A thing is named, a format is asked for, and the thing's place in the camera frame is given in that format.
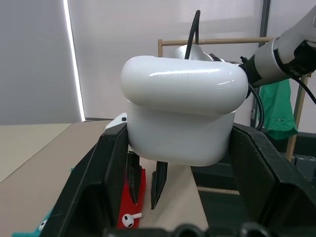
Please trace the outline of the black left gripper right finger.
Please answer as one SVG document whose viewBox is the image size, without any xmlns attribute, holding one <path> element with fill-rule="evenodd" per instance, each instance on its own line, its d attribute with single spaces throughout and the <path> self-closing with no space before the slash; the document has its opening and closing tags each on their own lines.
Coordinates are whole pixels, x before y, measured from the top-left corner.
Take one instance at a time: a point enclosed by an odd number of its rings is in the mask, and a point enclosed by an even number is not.
<svg viewBox="0 0 316 237">
<path fill-rule="evenodd" d="M 234 124 L 228 155 L 252 221 L 279 237 L 316 237 L 316 189 L 264 133 Z"/>
</svg>

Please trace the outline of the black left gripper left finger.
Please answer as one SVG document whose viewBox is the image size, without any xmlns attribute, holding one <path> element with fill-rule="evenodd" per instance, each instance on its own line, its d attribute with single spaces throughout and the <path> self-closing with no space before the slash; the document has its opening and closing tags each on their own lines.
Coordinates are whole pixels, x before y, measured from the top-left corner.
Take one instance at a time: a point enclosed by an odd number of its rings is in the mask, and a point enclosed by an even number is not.
<svg viewBox="0 0 316 237">
<path fill-rule="evenodd" d="M 116 227 L 127 150 L 126 123 L 107 129 L 71 172 L 40 237 L 102 237 Z"/>
</svg>

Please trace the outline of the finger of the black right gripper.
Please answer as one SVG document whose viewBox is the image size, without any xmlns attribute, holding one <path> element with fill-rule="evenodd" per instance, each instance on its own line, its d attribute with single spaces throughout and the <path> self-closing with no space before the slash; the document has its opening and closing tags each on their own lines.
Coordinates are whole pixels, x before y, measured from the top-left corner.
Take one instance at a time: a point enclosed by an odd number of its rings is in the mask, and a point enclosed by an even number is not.
<svg viewBox="0 0 316 237">
<path fill-rule="evenodd" d="M 132 152 L 127 153 L 127 178 L 128 178 L 128 190 L 132 202 L 137 204 L 141 186 L 142 178 L 142 166 L 140 165 L 140 157 Z"/>
<path fill-rule="evenodd" d="M 162 194 L 164 185 L 167 180 L 167 162 L 156 162 L 156 170 L 152 173 L 152 183 L 151 183 L 151 210 L 154 210 L 159 198 Z"/>
</svg>

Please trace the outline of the white earbud charging case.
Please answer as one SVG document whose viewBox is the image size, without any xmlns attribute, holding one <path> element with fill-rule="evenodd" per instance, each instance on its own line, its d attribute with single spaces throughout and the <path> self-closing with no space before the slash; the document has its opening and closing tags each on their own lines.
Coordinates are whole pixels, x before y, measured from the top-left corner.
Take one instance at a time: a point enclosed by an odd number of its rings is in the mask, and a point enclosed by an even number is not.
<svg viewBox="0 0 316 237">
<path fill-rule="evenodd" d="M 190 166 L 220 161 L 236 109 L 248 92 L 245 72 L 226 62 L 154 56 L 121 71 L 130 146 L 139 156 Z"/>
</svg>

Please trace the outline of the red mat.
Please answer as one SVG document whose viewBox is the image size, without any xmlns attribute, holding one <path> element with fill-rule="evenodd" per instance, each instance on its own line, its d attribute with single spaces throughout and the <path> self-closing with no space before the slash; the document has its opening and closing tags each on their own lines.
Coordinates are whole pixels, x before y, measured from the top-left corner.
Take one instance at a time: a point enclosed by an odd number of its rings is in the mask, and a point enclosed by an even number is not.
<svg viewBox="0 0 316 237">
<path fill-rule="evenodd" d="M 144 204 L 144 196 L 146 192 L 146 171 L 142 169 L 142 176 L 141 176 L 141 185 L 139 190 L 138 202 L 136 204 L 133 203 L 132 198 L 129 194 L 129 187 L 127 178 L 125 179 L 123 192 L 122 192 L 122 199 L 119 211 L 119 218 L 117 223 L 117 229 L 137 229 L 139 227 L 140 219 L 134 220 L 134 225 L 130 228 L 125 227 L 122 222 L 122 217 L 124 214 L 137 214 L 141 213 Z"/>
</svg>

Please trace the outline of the dark grey crate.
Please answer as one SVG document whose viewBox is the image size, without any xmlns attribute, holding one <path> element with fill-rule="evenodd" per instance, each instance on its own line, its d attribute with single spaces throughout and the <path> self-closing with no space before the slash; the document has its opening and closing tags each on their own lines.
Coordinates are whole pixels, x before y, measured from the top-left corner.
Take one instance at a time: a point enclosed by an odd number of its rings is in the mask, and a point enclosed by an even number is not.
<svg viewBox="0 0 316 237">
<path fill-rule="evenodd" d="M 313 156 L 296 155 L 295 166 L 301 172 L 313 173 L 316 169 L 316 158 Z"/>
</svg>

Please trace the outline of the green garment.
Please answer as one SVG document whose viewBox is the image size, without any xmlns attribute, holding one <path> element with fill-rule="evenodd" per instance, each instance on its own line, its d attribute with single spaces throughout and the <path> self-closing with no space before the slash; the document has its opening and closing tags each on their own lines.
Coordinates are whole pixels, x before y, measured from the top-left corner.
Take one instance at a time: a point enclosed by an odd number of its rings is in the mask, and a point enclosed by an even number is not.
<svg viewBox="0 0 316 237">
<path fill-rule="evenodd" d="M 282 140 L 298 134 L 290 102 L 289 80 L 264 85 L 260 89 L 263 103 L 266 133 L 275 140 Z"/>
</svg>

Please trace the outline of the teal mat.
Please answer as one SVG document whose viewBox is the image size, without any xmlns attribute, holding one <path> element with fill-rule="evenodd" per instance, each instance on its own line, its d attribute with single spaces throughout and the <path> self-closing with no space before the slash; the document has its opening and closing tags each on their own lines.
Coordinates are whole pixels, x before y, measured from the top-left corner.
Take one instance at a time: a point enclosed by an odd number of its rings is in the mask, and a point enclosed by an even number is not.
<svg viewBox="0 0 316 237">
<path fill-rule="evenodd" d="M 48 214 L 45 216 L 45 218 L 44 218 L 43 220 L 45 220 L 45 219 L 48 220 L 48 219 L 49 219 L 49 217 L 50 217 L 50 215 L 51 215 L 53 209 L 54 209 L 54 206 L 53 206 L 53 208 L 48 212 Z M 11 236 L 12 236 L 12 237 L 40 237 L 41 232 L 38 231 L 38 226 L 36 227 L 36 229 L 35 229 L 33 232 L 13 232 Z"/>
</svg>

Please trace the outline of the white vertical light strip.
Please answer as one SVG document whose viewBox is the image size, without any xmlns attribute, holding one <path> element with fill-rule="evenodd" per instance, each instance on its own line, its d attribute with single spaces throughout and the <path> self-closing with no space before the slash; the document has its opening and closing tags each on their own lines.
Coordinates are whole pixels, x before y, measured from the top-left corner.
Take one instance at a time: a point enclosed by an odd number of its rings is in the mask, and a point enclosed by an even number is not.
<svg viewBox="0 0 316 237">
<path fill-rule="evenodd" d="M 75 45 L 74 45 L 73 31 L 72 31 L 72 25 L 71 25 L 71 19 L 70 19 L 69 4 L 68 4 L 68 0 L 62 0 L 62 2 L 63 2 L 63 7 L 64 7 L 66 29 L 67 29 L 70 51 L 71 51 L 71 59 L 72 59 L 72 66 L 73 66 L 73 71 L 74 71 L 74 80 L 75 80 L 75 86 L 76 86 L 79 114 L 80 114 L 81 121 L 84 122 L 85 114 L 84 114 L 84 108 L 83 108 L 83 99 L 82 99 L 82 92 L 81 92 L 81 86 L 80 86 L 80 80 L 79 80 L 79 71 L 78 71 L 78 64 L 77 64 L 76 51 L 75 51 Z"/>
</svg>

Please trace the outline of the wooden clothes rack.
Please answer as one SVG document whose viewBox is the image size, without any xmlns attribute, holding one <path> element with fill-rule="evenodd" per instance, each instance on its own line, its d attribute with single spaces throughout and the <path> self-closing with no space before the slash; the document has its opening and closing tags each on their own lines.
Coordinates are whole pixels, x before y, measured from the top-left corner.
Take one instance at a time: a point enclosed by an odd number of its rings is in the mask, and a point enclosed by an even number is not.
<svg viewBox="0 0 316 237">
<path fill-rule="evenodd" d="M 267 43 L 271 41 L 273 37 L 257 37 L 257 38 L 228 38 L 228 39 L 200 39 L 200 45 L 213 45 L 213 44 L 238 44 L 238 43 Z M 163 57 L 163 47 L 164 46 L 182 46 L 187 44 L 186 40 L 158 40 L 158 57 Z M 299 126 L 304 98 L 305 98 L 305 91 L 302 87 L 298 89 L 295 109 L 294 109 L 294 119 L 296 122 L 296 126 Z M 289 138 L 287 147 L 286 147 L 286 154 L 285 158 L 288 159 L 290 162 L 293 161 L 294 157 L 294 149 L 297 141 L 297 135 L 293 135 Z M 223 193 L 223 194 L 230 194 L 230 195 L 239 195 L 237 190 L 232 189 L 216 189 L 216 188 L 207 188 L 207 187 L 197 187 L 199 191 L 202 192 L 212 192 L 212 193 Z"/>
</svg>

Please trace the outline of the grey vertical pole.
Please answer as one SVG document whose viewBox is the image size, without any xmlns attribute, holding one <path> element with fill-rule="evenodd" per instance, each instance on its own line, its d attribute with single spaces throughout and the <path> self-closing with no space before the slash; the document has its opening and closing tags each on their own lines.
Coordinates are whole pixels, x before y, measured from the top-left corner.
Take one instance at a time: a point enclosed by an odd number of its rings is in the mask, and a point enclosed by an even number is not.
<svg viewBox="0 0 316 237">
<path fill-rule="evenodd" d="M 260 38 L 267 36 L 270 6 L 271 6 L 271 0 L 263 0 L 260 34 L 259 34 Z"/>
</svg>

